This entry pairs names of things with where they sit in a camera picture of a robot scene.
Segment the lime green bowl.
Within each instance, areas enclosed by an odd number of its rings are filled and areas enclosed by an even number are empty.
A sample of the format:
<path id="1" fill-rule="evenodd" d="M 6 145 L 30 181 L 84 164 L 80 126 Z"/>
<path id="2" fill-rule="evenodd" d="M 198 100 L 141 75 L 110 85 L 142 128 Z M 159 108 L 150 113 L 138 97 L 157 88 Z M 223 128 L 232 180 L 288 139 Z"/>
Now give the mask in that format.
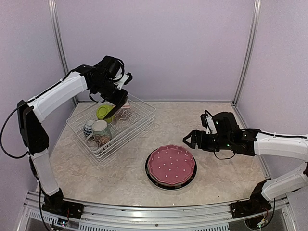
<path id="1" fill-rule="evenodd" d="M 113 109 L 113 106 L 109 104 L 102 104 L 101 106 L 98 107 L 96 111 L 96 116 L 99 120 L 105 120 L 107 123 L 112 123 L 114 119 L 114 115 L 112 115 L 111 118 L 105 118 L 106 115 Z"/>

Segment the blue white patterned cup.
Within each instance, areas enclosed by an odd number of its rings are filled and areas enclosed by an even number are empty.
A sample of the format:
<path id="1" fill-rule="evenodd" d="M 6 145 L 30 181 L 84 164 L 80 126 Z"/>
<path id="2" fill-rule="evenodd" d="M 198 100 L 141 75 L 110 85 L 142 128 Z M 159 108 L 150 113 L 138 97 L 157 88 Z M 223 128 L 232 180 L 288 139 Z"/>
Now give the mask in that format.
<path id="1" fill-rule="evenodd" d="M 88 120 L 83 127 L 83 134 L 87 138 L 92 134 L 92 125 L 95 123 L 95 120 Z"/>

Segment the red white patterned bowl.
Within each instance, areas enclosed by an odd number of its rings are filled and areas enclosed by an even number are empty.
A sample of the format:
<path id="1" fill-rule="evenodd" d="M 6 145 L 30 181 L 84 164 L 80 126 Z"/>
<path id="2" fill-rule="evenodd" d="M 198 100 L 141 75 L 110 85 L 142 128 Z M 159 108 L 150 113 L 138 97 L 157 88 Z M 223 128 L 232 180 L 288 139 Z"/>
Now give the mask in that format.
<path id="1" fill-rule="evenodd" d="M 123 106 L 122 106 L 123 108 L 130 108 L 131 107 L 131 105 L 130 105 L 130 103 L 129 102 L 126 102 Z"/>

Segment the pink dotted scalloped plate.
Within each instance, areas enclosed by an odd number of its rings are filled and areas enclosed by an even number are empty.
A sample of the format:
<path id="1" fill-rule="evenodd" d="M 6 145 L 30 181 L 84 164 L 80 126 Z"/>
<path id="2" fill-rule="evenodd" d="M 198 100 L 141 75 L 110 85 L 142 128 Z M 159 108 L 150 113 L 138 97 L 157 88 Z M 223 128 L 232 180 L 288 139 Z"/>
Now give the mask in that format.
<path id="1" fill-rule="evenodd" d="M 193 176 L 196 161 L 184 147 L 170 144 L 151 152 L 145 166 L 157 183 L 176 186 Z"/>

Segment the black rimmed striped plate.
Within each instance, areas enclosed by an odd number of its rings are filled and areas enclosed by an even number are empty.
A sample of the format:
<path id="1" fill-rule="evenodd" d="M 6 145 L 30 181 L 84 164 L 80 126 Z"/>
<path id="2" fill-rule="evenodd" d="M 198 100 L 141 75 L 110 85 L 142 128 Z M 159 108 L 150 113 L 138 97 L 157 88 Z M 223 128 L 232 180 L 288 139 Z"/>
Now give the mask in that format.
<path id="1" fill-rule="evenodd" d="M 154 179 L 154 177 L 151 176 L 149 168 L 148 168 L 148 162 L 150 159 L 150 155 L 148 155 L 146 162 L 145 162 L 145 173 L 147 175 L 147 178 L 149 180 L 149 182 L 151 182 L 154 186 L 163 189 L 163 190 L 167 190 L 167 191 L 175 191 L 175 190 L 179 190 L 181 188 L 186 187 L 187 185 L 189 185 L 193 179 L 196 177 L 197 174 L 197 165 L 195 165 L 194 169 L 193 169 L 193 173 L 190 176 L 190 178 L 188 178 L 185 182 L 181 182 L 180 184 L 177 185 L 170 185 L 170 184 L 163 184 L 158 182 L 157 180 Z"/>

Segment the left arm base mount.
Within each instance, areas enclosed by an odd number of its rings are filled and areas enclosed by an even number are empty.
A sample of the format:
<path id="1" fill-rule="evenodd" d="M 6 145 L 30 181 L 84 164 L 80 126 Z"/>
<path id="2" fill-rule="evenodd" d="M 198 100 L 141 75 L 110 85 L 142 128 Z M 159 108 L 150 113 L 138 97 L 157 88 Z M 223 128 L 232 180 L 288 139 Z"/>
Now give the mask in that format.
<path id="1" fill-rule="evenodd" d="M 61 189 L 59 189 L 58 192 L 51 196 L 47 195 L 46 193 L 43 194 L 43 211 L 67 218 L 81 219 L 84 205 L 81 203 L 65 200 Z"/>

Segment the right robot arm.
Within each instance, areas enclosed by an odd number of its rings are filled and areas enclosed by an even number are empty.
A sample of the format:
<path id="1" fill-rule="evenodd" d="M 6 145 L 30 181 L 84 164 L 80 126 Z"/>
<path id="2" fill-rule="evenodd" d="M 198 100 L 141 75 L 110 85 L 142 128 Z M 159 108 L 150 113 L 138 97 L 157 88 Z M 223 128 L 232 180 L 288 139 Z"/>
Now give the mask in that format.
<path id="1" fill-rule="evenodd" d="M 211 115 L 205 111 L 200 116 L 205 130 L 192 130 L 183 143 L 192 149 L 216 154 L 231 150 L 246 156 L 280 156 L 301 160 L 296 169 L 272 180 L 257 184 L 246 203 L 249 213 L 255 214 L 276 197 L 297 191 L 308 185 L 308 137 L 307 135 L 284 135 L 268 133 L 259 129 L 241 129 L 231 112 Z"/>

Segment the seashell print mug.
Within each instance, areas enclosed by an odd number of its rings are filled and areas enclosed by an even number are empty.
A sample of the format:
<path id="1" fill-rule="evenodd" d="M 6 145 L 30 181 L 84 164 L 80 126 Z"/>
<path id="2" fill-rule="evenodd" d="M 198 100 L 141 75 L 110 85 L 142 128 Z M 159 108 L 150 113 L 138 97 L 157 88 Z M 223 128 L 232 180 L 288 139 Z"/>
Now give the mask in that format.
<path id="1" fill-rule="evenodd" d="M 112 134 L 109 129 L 109 125 L 105 120 L 97 120 L 92 125 L 92 131 L 86 138 L 86 141 L 90 143 L 95 141 L 98 148 L 105 146 L 112 139 Z"/>

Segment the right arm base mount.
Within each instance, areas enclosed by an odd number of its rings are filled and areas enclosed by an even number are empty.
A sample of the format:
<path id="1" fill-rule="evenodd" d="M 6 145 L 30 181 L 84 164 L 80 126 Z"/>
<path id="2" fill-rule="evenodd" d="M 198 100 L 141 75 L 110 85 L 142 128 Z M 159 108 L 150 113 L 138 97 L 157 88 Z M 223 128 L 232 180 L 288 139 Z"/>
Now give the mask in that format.
<path id="1" fill-rule="evenodd" d="M 249 199 L 236 201 L 230 204 L 232 218 L 241 218 L 272 209 L 269 200 L 262 196 L 262 187 L 266 181 L 262 181 L 253 189 Z"/>

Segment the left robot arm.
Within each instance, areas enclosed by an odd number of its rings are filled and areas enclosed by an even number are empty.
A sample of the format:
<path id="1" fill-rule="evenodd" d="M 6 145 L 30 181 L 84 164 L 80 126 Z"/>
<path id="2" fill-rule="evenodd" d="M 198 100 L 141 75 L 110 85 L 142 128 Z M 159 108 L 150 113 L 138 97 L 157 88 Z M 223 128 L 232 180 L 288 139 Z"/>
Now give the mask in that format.
<path id="1" fill-rule="evenodd" d="M 34 167 L 34 175 L 48 205 L 57 214 L 67 210 L 67 202 L 58 186 L 49 158 L 49 136 L 42 122 L 58 107 L 85 91 L 89 98 L 99 94 L 102 102 L 110 102 L 114 108 L 107 113 L 111 118 L 127 101 L 128 92 L 123 88 L 132 81 L 132 73 L 125 72 L 124 62 L 105 56 L 94 66 L 82 64 L 72 69 L 54 85 L 28 101 L 21 100 L 13 110 L 18 115 L 19 131 Z"/>

